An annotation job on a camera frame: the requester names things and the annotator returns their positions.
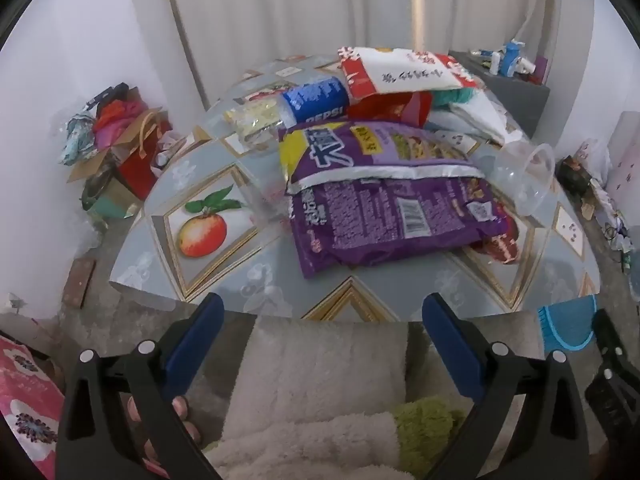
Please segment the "red white snack bag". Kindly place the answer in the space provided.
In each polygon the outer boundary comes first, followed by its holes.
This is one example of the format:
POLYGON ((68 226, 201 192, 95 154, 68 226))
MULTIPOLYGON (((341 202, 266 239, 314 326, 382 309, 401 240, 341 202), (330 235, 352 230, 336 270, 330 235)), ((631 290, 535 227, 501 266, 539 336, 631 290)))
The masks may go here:
POLYGON ((341 47, 337 51, 350 95, 475 89, 473 76, 452 56, 410 49, 341 47))

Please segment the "brown brick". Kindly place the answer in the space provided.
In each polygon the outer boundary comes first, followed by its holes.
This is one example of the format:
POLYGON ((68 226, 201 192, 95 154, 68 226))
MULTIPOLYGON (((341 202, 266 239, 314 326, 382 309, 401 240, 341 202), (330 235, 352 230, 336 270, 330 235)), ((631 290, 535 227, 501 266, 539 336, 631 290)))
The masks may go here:
POLYGON ((95 267, 96 260, 90 257, 77 258, 73 261, 62 293, 64 307, 82 308, 95 267))

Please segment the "pink slipper foot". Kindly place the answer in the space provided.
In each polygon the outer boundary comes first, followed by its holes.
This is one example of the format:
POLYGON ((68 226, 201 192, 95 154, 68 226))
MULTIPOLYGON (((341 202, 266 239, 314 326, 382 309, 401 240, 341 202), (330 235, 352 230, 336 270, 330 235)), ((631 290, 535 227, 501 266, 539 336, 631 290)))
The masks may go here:
POLYGON ((180 394, 171 393, 164 399, 158 391, 148 391, 148 396, 138 391, 129 397, 126 412, 134 414, 132 420, 140 422, 148 432, 155 460, 149 454, 146 459, 152 463, 153 474, 162 470, 168 479, 207 479, 215 471, 206 463, 183 425, 180 414, 185 407, 180 394))

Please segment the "pink floral roll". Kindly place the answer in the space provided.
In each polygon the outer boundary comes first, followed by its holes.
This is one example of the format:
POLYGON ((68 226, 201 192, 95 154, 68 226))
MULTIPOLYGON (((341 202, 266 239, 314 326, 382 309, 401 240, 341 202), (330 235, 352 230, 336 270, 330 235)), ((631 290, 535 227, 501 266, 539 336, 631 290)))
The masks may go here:
POLYGON ((621 211, 637 208, 639 200, 639 113, 620 114, 612 138, 608 141, 612 168, 605 191, 621 211))

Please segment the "purple snack bag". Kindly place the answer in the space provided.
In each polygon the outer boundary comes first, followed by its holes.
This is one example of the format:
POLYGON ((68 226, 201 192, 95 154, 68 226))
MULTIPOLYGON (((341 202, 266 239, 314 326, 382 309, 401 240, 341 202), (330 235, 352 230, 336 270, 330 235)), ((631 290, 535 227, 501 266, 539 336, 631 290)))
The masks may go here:
POLYGON ((316 122, 280 131, 279 156, 305 278, 473 245, 508 229, 483 171, 436 131, 316 122))

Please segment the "Pepsi plastic bottle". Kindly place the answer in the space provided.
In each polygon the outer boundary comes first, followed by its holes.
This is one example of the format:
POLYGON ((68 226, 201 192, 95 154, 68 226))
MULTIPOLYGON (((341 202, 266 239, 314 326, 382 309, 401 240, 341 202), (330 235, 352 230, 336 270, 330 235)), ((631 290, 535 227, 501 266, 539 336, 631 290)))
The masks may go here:
POLYGON ((341 117, 349 106, 349 94, 336 77, 302 84, 226 110, 222 117, 245 146, 264 143, 280 130, 307 122, 341 117))

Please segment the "cardboard box with clothes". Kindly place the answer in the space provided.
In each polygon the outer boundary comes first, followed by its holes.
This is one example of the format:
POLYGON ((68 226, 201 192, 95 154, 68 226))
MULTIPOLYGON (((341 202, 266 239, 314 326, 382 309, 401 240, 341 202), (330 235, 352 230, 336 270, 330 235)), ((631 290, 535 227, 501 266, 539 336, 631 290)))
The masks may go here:
POLYGON ((58 163, 72 183, 93 177, 106 164, 122 166, 135 154, 149 155, 170 129, 166 110, 150 107, 138 88, 108 87, 62 123, 58 163))

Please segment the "blue plastic mesh basket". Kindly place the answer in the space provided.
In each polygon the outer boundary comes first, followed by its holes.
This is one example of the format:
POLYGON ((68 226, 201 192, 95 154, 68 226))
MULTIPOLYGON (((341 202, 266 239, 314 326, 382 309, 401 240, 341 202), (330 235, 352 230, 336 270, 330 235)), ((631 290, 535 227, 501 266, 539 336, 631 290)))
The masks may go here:
POLYGON ((598 310, 596 296, 588 295, 538 309, 544 352, 579 352, 593 338, 591 322, 598 310))

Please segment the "white tissue paper pile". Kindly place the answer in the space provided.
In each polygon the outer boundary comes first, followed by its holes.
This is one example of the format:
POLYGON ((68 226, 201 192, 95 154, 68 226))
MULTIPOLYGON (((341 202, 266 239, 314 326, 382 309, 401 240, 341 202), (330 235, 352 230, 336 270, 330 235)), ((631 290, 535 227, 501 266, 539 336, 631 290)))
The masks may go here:
POLYGON ((511 114, 492 92, 486 90, 477 90, 468 102, 431 110, 426 126, 432 130, 470 134, 500 146, 525 138, 511 114))

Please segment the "clear plastic cup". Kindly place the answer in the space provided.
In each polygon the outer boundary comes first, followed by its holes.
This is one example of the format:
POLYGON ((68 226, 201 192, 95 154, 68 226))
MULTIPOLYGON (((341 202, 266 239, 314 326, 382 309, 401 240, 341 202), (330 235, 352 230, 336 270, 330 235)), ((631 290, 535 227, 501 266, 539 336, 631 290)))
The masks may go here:
POLYGON ((548 144, 516 141, 498 150, 490 146, 484 152, 477 150, 472 159, 519 216, 531 216, 550 191, 554 154, 548 144))

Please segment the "blue white lotion bottle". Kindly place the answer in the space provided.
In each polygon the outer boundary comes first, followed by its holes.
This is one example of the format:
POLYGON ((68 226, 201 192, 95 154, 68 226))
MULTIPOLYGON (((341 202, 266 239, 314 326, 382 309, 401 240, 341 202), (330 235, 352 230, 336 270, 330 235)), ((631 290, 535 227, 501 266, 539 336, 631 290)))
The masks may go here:
POLYGON ((510 41, 504 46, 503 57, 499 66, 499 74, 501 76, 511 78, 514 75, 522 47, 523 43, 516 40, 510 41))

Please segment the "teal gold gift bag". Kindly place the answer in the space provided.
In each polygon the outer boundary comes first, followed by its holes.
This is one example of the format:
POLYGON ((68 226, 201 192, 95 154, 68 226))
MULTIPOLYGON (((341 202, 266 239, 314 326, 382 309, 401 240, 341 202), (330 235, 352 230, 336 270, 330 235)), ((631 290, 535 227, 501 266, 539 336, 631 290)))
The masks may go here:
POLYGON ((103 219, 127 219, 141 207, 141 200, 119 180, 113 166, 101 168, 86 181, 80 201, 87 214, 103 219))

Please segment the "white curtain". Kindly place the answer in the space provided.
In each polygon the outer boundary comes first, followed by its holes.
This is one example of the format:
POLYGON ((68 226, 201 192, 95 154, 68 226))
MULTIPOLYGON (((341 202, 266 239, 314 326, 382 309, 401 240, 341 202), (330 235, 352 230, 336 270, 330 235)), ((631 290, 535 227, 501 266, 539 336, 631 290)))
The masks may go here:
POLYGON ((251 67, 343 46, 588 54, 594 0, 132 0, 171 103, 208 107, 251 67))

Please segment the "red paper gift bag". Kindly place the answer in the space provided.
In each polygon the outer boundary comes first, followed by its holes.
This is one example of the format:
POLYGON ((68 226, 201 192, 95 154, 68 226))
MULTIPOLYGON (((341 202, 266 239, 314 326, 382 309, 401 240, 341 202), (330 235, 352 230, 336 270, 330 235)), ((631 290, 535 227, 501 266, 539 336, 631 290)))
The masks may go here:
POLYGON ((137 117, 118 138, 115 148, 122 149, 117 165, 119 177, 139 200, 146 200, 157 180, 151 169, 160 138, 170 129, 167 114, 150 108, 137 117))

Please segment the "dark grey side cabinet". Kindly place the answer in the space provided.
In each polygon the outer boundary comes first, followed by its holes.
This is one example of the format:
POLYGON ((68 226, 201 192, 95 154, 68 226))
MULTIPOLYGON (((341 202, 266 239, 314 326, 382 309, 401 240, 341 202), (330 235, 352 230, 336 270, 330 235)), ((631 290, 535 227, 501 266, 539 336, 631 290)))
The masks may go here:
POLYGON ((500 101, 531 139, 539 125, 540 118, 547 104, 550 90, 543 84, 533 84, 518 77, 506 78, 491 75, 480 61, 466 52, 449 51, 471 74, 480 77, 488 90, 500 101))

